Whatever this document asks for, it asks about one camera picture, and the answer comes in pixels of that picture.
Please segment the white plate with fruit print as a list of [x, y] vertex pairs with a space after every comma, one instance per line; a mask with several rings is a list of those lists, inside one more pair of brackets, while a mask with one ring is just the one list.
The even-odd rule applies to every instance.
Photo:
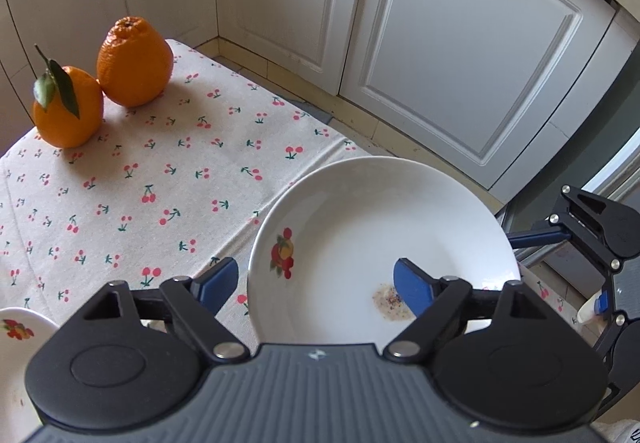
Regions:
[[384, 347], [414, 318], [394, 288], [401, 258], [476, 289], [520, 276], [494, 215], [454, 178], [407, 159], [347, 159], [299, 180], [262, 222], [247, 276], [258, 341]]
[[23, 442], [41, 426], [26, 392], [26, 368], [58, 325], [24, 307], [6, 307], [0, 319], [0, 441]]

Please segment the white kitchen cabinets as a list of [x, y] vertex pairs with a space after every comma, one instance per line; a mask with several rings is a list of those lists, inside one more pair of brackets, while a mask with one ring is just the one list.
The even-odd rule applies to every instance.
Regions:
[[11, 75], [92, 70], [118, 18], [373, 114], [501, 203], [559, 153], [639, 43], [639, 0], [1, 0]]

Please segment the cherry print tablecloth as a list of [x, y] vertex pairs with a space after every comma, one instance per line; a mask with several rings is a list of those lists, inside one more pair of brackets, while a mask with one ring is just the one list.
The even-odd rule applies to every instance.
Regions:
[[[240, 267], [219, 319], [258, 341], [247, 276], [278, 199], [314, 171], [367, 148], [184, 44], [165, 93], [105, 107], [99, 133], [59, 150], [30, 131], [1, 159], [1, 303], [63, 323], [122, 279], [155, 288], [222, 258]], [[532, 271], [518, 277], [567, 322], [576, 312]]]

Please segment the orange with green leaf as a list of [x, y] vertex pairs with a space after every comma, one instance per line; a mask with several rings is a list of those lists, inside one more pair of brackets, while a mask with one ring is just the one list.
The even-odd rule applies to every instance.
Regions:
[[75, 66], [62, 66], [35, 49], [46, 64], [32, 86], [32, 120], [42, 140], [55, 148], [79, 148], [101, 128], [104, 96], [96, 78]]

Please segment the bumpy orange without leaf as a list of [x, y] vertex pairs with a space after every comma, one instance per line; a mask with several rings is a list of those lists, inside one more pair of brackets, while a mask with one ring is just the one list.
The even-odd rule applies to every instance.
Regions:
[[164, 91], [173, 68], [174, 55], [160, 33], [144, 18], [125, 16], [100, 47], [96, 78], [111, 101], [138, 107]]

